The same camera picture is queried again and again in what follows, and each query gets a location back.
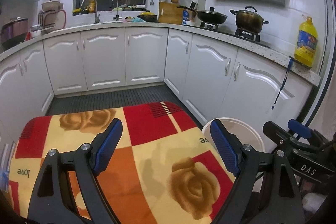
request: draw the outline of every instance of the faucet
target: faucet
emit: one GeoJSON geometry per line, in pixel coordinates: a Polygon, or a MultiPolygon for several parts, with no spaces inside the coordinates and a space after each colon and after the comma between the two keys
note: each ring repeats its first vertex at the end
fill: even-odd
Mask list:
{"type": "Polygon", "coordinates": [[[97,0],[94,0],[95,6],[96,6],[96,15],[94,16],[94,23],[97,24],[100,22],[100,14],[98,15],[98,2],[97,0]]]}
{"type": "Polygon", "coordinates": [[[119,10],[119,0],[117,0],[117,15],[115,16],[116,20],[119,20],[118,10],[119,10]]]}

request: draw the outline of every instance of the silver screw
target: silver screw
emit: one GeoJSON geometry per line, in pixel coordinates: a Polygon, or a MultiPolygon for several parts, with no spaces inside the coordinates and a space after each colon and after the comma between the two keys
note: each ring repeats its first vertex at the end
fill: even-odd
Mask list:
{"type": "Polygon", "coordinates": [[[249,144],[244,144],[244,145],[243,145],[243,148],[244,148],[244,150],[246,150],[246,151],[251,151],[251,150],[252,150],[252,146],[249,145],[249,144]]]}
{"type": "Polygon", "coordinates": [[[51,149],[51,150],[49,150],[48,155],[53,156],[53,155],[56,154],[56,151],[57,151],[56,149],[51,149]]]}
{"type": "Polygon", "coordinates": [[[278,150],[277,154],[278,154],[279,157],[283,157],[285,155],[285,153],[281,150],[278,150]]]}
{"type": "Polygon", "coordinates": [[[88,150],[90,148],[90,144],[89,143],[84,143],[81,145],[81,149],[82,150],[88,150]]]}

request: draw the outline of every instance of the floor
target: floor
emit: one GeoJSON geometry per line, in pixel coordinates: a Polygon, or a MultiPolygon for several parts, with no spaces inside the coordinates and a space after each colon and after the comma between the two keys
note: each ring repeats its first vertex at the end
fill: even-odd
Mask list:
{"type": "Polygon", "coordinates": [[[134,106],[146,103],[167,101],[180,106],[202,129],[203,126],[182,104],[167,85],[156,85],[131,90],[119,90],[92,95],[81,95],[67,98],[54,98],[47,115],[76,113],[89,110],[134,106]]]}

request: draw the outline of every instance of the round bucket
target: round bucket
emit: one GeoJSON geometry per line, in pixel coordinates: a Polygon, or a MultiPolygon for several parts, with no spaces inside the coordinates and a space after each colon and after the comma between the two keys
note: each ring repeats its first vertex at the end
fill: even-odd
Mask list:
{"type": "MultiPolygon", "coordinates": [[[[247,123],[233,118],[217,118],[222,122],[227,131],[231,134],[235,134],[242,144],[250,144],[253,148],[260,152],[265,152],[264,142],[252,127],[247,123]]],[[[210,124],[213,120],[207,122],[203,127],[202,133],[207,138],[207,140],[216,148],[210,135],[210,124]]]]}

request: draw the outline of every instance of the pot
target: pot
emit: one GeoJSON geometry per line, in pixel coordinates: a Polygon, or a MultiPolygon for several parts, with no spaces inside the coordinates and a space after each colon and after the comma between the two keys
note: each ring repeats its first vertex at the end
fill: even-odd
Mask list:
{"type": "Polygon", "coordinates": [[[226,15],[216,12],[214,7],[210,7],[210,10],[201,10],[201,11],[193,10],[186,6],[178,6],[178,8],[183,8],[183,9],[196,12],[197,17],[205,23],[219,25],[219,24],[224,23],[227,19],[226,15]]]}
{"type": "Polygon", "coordinates": [[[264,21],[264,19],[257,14],[257,9],[253,6],[246,6],[245,10],[230,10],[230,12],[236,16],[236,25],[238,28],[245,29],[252,33],[260,33],[263,24],[269,23],[269,21],[264,21]],[[252,8],[255,12],[248,11],[247,8],[252,8]]]}
{"type": "Polygon", "coordinates": [[[156,14],[153,14],[148,10],[138,15],[138,17],[146,22],[156,22],[158,19],[158,16],[156,14]]]}
{"type": "Polygon", "coordinates": [[[28,33],[28,18],[15,18],[1,29],[1,43],[4,50],[23,42],[28,33]]]}

